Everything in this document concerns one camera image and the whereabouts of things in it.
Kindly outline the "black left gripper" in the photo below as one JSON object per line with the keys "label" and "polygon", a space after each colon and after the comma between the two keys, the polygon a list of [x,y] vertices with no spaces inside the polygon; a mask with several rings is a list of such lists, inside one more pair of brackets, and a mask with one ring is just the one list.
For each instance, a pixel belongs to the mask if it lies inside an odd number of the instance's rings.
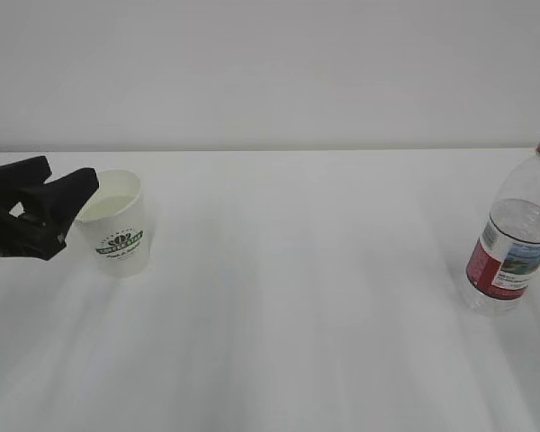
{"label": "black left gripper", "polygon": [[[88,200],[99,188],[95,170],[80,168],[46,183],[52,172],[45,156],[0,166],[0,258],[30,257],[49,261],[66,247],[66,236]],[[22,189],[41,186],[45,220],[29,212],[9,211],[21,201]]]}

